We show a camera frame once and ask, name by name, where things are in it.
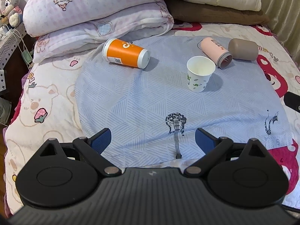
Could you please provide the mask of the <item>white leaf-print paper cup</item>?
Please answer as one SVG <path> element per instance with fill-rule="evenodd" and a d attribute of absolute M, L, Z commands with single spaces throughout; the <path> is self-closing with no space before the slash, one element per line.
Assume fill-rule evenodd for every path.
<path fill-rule="evenodd" d="M 188 88 L 193 92 L 204 91 L 215 69 L 215 63 L 208 57 L 194 56 L 190 58 L 187 61 Z"/>

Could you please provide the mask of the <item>pink cylindrical cup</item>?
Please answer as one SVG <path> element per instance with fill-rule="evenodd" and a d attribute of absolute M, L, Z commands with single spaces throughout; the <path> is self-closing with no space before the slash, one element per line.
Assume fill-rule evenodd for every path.
<path fill-rule="evenodd" d="M 205 53 L 218 68 L 226 68 L 232 61 L 231 53 L 217 40 L 206 37 L 198 43 L 198 47 Z"/>

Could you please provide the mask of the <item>orange white paper cup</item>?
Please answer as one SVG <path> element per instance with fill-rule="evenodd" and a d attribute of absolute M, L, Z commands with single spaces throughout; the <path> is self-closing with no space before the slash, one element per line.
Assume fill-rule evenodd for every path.
<path fill-rule="evenodd" d="M 107 62 L 140 69 L 147 67 L 151 57 L 147 49 L 116 38 L 107 40 L 102 55 Z"/>

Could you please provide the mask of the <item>brown cup lid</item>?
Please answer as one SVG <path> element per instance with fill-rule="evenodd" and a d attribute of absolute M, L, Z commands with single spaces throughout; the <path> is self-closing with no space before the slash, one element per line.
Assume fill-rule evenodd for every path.
<path fill-rule="evenodd" d="M 258 45 L 253 41 L 234 38 L 228 44 L 228 51 L 234 59 L 255 61 L 258 56 Z"/>

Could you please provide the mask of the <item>light blue patterned cloth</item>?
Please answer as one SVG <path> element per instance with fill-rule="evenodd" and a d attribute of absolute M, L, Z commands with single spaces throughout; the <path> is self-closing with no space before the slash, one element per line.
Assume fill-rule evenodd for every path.
<path fill-rule="evenodd" d="M 202 55 L 202 37 L 161 36 L 135 41 L 151 53 L 145 69 L 107 62 L 97 48 L 83 63 L 75 98 L 83 134 L 109 128 L 103 156 L 120 168 L 180 164 L 204 156 L 202 128 L 215 137 L 267 149 L 288 146 L 292 131 L 283 105 L 255 61 L 233 60 L 216 69 L 202 92 L 188 88 L 187 61 Z"/>

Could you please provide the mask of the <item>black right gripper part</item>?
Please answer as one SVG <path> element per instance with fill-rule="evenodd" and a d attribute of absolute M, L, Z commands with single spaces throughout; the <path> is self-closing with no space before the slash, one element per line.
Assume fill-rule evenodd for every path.
<path fill-rule="evenodd" d="M 284 95 L 284 103 L 287 107 L 300 113 L 300 96 L 292 92 L 287 92 Z"/>

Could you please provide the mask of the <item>patterned bedside box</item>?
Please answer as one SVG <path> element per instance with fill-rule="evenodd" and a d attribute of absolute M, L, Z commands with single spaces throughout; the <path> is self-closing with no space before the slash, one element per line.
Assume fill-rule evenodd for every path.
<path fill-rule="evenodd" d="M 1 70 L 4 69 L 13 52 L 19 48 L 19 43 L 25 35 L 26 28 L 23 22 L 20 23 L 19 26 L 15 27 L 14 29 L 9 30 L 4 35 L 4 38 L 1 40 L 0 51 Z"/>

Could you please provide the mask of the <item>brown folded blanket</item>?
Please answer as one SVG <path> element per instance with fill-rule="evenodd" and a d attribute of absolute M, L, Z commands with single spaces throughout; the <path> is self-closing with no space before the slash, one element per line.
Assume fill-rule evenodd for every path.
<path fill-rule="evenodd" d="M 269 17 L 262 11 L 240 11 L 232 8 L 194 4 L 181 0 L 165 0 L 175 20 L 199 23 L 228 23 L 253 26 L 268 24 Z"/>

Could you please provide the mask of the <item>pink white folded blanket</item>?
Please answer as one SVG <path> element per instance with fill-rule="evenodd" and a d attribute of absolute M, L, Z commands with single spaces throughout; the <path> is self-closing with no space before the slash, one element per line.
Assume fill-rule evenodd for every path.
<path fill-rule="evenodd" d="M 108 39 L 135 41 L 169 32 L 174 19 L 164 1 L 126 8 L 108 17 L 91 20 L 38 38 L 33 63 L 94 49 Z"/>

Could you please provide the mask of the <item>pink checked pillow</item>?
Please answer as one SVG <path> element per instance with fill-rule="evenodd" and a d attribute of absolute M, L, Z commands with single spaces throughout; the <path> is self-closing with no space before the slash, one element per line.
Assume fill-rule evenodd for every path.
<path fill-rule="evenodd" d="M 161 0 L 28 0 L 23 23 L 31 37 L 39 37 L 90 20 L 105 18 L 133 6 Z"/>

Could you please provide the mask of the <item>beige curtain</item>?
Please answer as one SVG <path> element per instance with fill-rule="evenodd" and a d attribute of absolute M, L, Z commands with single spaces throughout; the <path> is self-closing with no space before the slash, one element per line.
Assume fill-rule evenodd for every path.
<path fill-rule="evenodd" d="M 299 57 L 299 0 L 262 0 L 268 27 L 294 58 Z"/>

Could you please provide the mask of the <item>grey plush bunny toy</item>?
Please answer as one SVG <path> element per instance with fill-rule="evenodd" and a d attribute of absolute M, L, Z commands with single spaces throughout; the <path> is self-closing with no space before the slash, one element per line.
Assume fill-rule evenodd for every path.
<path fill-rule="evenodd" d="M 8 24 L 17 27 L 22 22 L 22 10 L 19 7 L 20 0 L 1 0 L 1 25 Z"/>

